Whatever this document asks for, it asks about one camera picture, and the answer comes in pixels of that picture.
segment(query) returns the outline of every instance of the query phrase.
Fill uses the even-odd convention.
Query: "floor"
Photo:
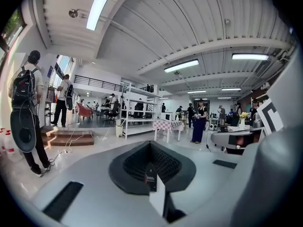
[[[221,151],[221,148],[215,147],[210,140],[213,131],[209,131],[208,133],[204,132],[201,144],[190,143],[192,131],[193,129],[188,129],[186,133],[182,132],[180,141],[177,141],[178,131],[176,131],[170,136],[169,142],[178,146],[209,152],[209,150],[206,148],[207,143],[211,152],[215,154],[223,153]],[[22,157],[22,159],[20,160],[19,158],[21,157],[21,155],[18,156],[17,154],[15,154],[12,156],[8,156],[4,153],[0,158],[1,175],[3,179],[8,181],[9,187],[12,190],[16,191],[19,195],[30,200],[39,190],[39,188],[41,188],[48,181],[60,174],[60,172],[62,172],[64,169],[68,168],[73,163],[83,157],[134,142],[154,140],[154,132],[129,136],[127,140],[125,140],[124,137],[117,138],[114,132],[115,131],[113,128],[111,129],[111,131],[107,131],[106,138],[101,137],[101,135],[105,135],[104,133],[94,134],[94,146],[78,146],[72,148],[52,147],[51,149],[47,149],[46,153],[49,159],[55,158],[56,156],[57,158],[51,170],[45,173],[40,178],[31,172],[24,157]],[[166,142],[166,136],[158,133],[157,141]],[[65,149],[68,151],[68,153],[62,153],[58,155],[58,153],[63,152]],[[33,154],[36,163],[39,164],[42,168],[42,164],[38,160],[36,150],[33,151]]]
[[[68,126],[69,124],[78,122],[78,115],[77,114],[72,114],[68,112],[66,114],[66,123],[65,125]],[[81,119],[80,120],[80,127],[81,128],[108,128],[111,126],[115,126],[114,121],[109,121],[108,117],[106,116],[101,116],[97,117],[94,115],[94,117],[91,120],[88,120],[88,118]],[[51,126],[49,117],[45,118],[45,125],[46,126]],[[61,127],[61,114],[59,116],[59,121],[58,121],[58,126]]]

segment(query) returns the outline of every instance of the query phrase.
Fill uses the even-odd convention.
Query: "vase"
[[[245,119],[241,119],[239,127],[240,127],[241,130],[243,130],[245,128]]]

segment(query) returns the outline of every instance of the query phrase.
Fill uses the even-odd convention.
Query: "red chair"
[[[79,103],[77,103],[77,106],[78,106],[78,114],[79,114],[78,123],[79,123],[79,120],[80,120],[80,116],[83,116],[83,118],[87,117],[88,119],[90,119],[91,109],[90,108],[85,108],[82,104],[79,104]]]

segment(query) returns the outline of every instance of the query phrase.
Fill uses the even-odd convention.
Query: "trash bin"
[[[116,136],[119,138],[123,135],[123,126],[116,125]]]

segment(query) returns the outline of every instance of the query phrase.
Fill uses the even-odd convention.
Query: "sneaker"
[[[41,177],[42,176],[42,174],[41,174],[41,169],[38,167],[38,168],[30,168],[31,170],[32,170],[32,172],[36,175],[36,176],[38,176],[38,177]]]
[[[43,164],[44,170],[47,171],[49,168],[51,168],[51,164],[48,162],[48,164]]]

